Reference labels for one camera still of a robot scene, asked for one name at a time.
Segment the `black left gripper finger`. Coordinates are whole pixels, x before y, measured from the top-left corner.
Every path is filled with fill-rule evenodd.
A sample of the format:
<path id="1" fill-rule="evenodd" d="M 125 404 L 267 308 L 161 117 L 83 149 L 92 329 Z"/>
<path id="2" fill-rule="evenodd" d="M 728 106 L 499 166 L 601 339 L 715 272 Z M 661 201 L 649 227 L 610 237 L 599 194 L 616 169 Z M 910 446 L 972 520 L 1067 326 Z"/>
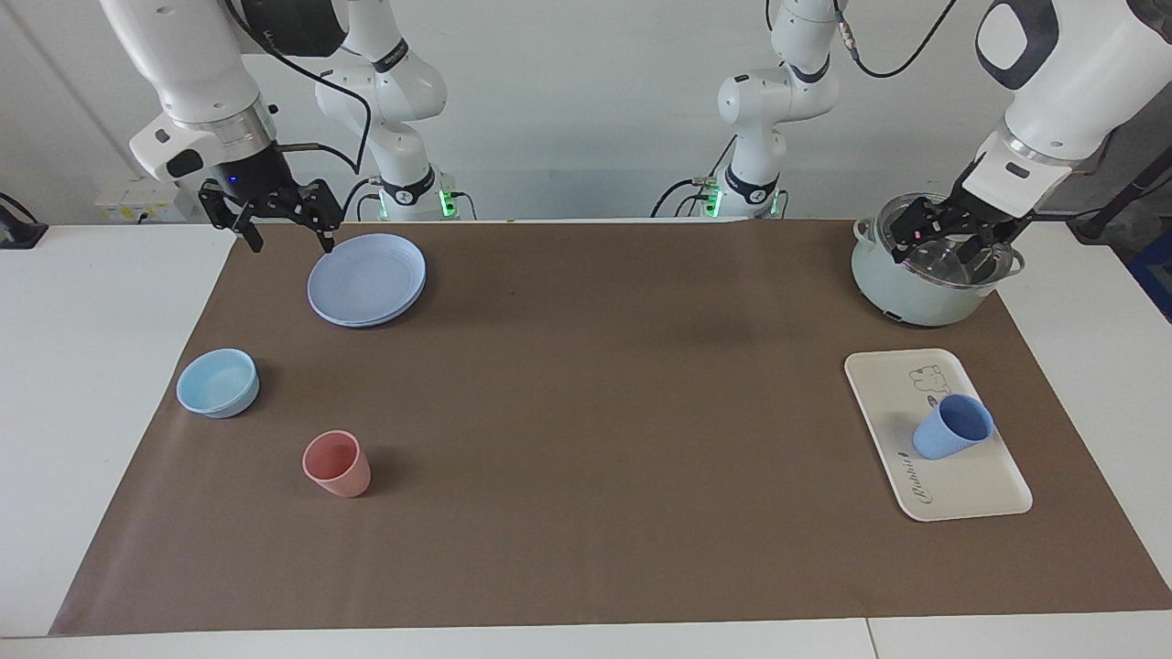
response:
<path id="1" fill-rule="evenodd" d="M 956 218 L 950 217 L 949 211 L 928 197 L 912 199 L 902 211 L 902 257 L 912 254 L 922 243 L 955 233 Z"/>
<path id="2" fill-rule="evenodd" d="M 962 276 L 1009 276 L 1015 251 L 1009 243 L 984 243 L 970 236 L 959 242 L 956 258 Z"/>

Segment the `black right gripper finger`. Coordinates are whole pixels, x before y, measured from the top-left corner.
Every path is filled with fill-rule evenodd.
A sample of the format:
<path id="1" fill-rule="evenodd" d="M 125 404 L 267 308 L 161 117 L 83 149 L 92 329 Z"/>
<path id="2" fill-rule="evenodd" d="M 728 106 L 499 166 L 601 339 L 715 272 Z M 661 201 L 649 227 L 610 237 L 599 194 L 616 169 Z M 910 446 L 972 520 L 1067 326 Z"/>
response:
<path id="1" fill-rule="evenodd" d="M 313 181 L 297 186 L 289 220 L 313 231 L 323 254 L 333 252 L 336 231 L 343 225 L 345 213 L 326 181 Z"/>
<path id="2" fill-rule="evenodd" d="M 263 250 L 264 239 L 253 222 L 253 208 L 246 203 L 241 210 L 234 211 L 229 205 L 230 197 L 223 192 L 219 183 L 202 183 L 200 205 L 204 213 L 217 230 L 229 230 L 246 242 L 255 254 Z"/>

